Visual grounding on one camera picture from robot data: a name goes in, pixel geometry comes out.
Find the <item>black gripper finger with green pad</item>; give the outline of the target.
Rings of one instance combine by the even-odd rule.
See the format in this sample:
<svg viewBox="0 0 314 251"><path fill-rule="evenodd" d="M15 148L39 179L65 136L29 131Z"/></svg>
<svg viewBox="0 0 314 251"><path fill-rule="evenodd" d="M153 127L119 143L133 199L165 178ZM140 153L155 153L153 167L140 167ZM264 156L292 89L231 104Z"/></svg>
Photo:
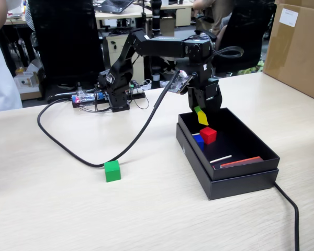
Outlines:
<svg viewBox="0 0 314 251"><path fill-rule="evenodd" d="M189 107L192 112L195 112L195 107L199 107L202 111L206 111L206 94L203 90L189 88L187 93Z"/></svg>

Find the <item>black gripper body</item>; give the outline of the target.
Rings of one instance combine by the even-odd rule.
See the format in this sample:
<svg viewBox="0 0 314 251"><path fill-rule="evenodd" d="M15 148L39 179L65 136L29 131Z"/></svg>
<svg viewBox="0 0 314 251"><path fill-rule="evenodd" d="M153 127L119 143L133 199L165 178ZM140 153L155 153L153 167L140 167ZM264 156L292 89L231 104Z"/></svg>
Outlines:
<svg viewBox="0 0 314 251"><path fill-rule="evenodd" d="M187 91L189 88L201 89L206 94L206 99L215 96L220 93L219 80L217 78L199 78L197 75L193 75L193 78L187 85Z"/></svg>

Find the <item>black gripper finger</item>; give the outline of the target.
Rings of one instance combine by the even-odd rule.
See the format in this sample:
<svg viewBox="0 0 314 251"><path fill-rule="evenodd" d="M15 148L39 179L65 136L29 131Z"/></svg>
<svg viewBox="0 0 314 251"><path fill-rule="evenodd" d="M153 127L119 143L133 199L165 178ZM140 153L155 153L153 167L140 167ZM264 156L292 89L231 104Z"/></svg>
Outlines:
<svg viewBox="0 0 314 251"><path fill-rule="evenodd" d="M215 96L209 97L205 101L207 111L219 111L222 105L222 94L217 93Z"/></svg>

